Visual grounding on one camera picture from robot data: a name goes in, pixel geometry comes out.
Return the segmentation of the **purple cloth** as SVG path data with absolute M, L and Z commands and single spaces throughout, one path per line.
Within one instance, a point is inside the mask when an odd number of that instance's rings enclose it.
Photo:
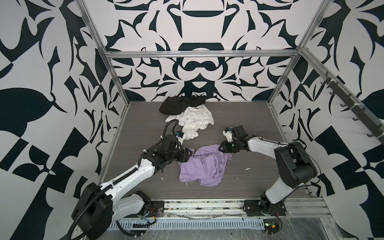
M 198 148 L 186 163 L 180 163 L 179 181 L 198 181 L 200 186 L 214 187 L 221 183 L 232 154 L 219 151 L 219 145 Z

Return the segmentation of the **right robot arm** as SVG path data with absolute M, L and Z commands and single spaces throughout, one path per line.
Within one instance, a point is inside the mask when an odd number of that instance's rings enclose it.
M 220 152 L 234 154 L 244 150 L 268 156 L 277 163 L 279 178 L 275 183 L 259 200 L 244 201 L 243 211 L 248 216 L 284 216 L 285 199 L 318 176 L 320 167 L 299 142 L 282 143 L 250 136 L 243 126 L 226 128 L 223 135 L 226 140 L 219 146 Z

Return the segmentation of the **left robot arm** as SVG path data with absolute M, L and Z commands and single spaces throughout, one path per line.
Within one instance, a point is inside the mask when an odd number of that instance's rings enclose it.
M 137 164 L 118 177 L 97 185 L 91 183 L 84 189 L 72 213 L 73 223 L 66 235 L 71 240 L 76 227 L 82 233 L 76 238 L 99 238 L 111 225 L 125 216 L 145 215 L 151 199 L 143 192 L 135 192 L 124 199 L 134 187 L 157 172 L 162 171 L 174 161 L 186 163 L 193 151 L 184 148 L 176 136 L 166 135 L 139 156 Z

